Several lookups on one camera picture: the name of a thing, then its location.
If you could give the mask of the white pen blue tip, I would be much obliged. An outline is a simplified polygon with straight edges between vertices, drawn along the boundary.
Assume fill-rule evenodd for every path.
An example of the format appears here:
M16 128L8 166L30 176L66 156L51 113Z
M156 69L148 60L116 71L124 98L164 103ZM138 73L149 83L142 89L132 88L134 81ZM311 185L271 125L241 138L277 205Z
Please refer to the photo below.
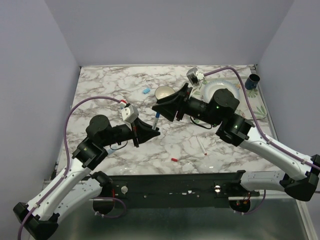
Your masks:
M154 121L153 121L153 125L152 125L152 129L155 130L157 128L157 124L158 124L158 121L159 121L159 118L154 118Z

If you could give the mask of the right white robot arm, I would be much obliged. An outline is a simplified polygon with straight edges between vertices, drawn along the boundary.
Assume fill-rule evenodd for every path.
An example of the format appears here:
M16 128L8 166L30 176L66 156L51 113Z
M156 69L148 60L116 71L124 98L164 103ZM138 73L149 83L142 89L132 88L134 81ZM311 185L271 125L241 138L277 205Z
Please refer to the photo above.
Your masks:
M230 191L241 196L247 191L272 190L308 202L314 195L320 174L319 155L299 153L261 131L257 123L235 113L239 100L226 88L218 89L209 102L191 96L185 84L176 93L159 99L152 110L169 121L184 115L217 126L224 142L251 151L279 168L278 171L244 172L230 183Z

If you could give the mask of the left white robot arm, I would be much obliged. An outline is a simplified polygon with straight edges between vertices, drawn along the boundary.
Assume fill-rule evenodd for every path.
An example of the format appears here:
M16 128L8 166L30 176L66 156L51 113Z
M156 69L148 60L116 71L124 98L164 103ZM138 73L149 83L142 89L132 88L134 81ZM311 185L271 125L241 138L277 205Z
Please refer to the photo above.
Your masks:
M86 201L110 194L111 179L95 172L83 187L78 183L107 156L106 146L132 140L135 147L160 135L159 128L136 118L131 126L111 126L105 115L96 115L86 128L86 138L77 146L72 159L54 180L27 203L19 202L13 211L23 227L36 240L47 240L59 224Z

